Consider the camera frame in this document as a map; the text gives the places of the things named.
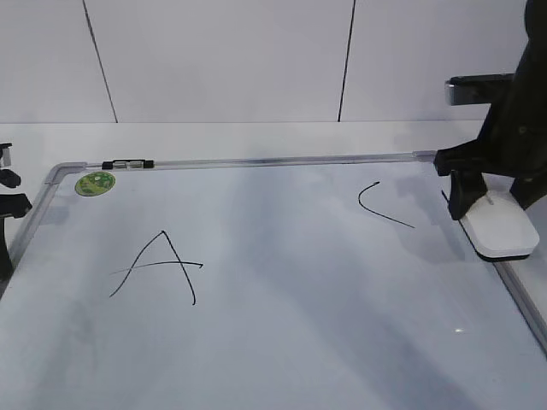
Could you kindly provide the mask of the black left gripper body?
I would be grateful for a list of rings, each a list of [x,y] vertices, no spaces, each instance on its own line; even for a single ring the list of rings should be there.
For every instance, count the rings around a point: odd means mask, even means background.
[[[1,170],[1,185],[15,189],[21,185],[21,177],[9,169]],[[1,280],[7,280],[12,275],[14,268],[9,256],[9,250],[5,237],[5,220],[7,218],[20,219],[25,217],[32,209],[25,193],[1,195]]]

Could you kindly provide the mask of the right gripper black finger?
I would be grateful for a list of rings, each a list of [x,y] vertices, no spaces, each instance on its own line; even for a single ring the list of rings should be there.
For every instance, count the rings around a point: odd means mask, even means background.
[[[539,175],[532,179],[515,179],[510,191],[522,209],[530,208],[547,194],[547,176]]]
[[[463,218],[468,210],[485,194],[487,186],[482,173],[453,170],[450,172],[448,209],[453,220]]]

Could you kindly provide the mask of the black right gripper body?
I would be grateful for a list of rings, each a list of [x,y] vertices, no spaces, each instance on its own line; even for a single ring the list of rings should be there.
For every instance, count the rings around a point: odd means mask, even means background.
[[[524,55],[507,92],[490,108],[476,139],[440,149],[440,176],[453,170],[532,178],[546,170],[546,57]]]

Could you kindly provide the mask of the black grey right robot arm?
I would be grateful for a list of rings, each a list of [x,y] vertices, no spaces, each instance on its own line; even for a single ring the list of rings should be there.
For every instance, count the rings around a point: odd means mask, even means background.
[[[522,208],[546,194],[546,3],[526,3],[528,37],[513,73],[452,77],[445,83],[450,105],[489,104],[476,139],[440,149],[439,176],[450,177],[448,209],[460,220],[487,192],[484,174],[510,177]]]

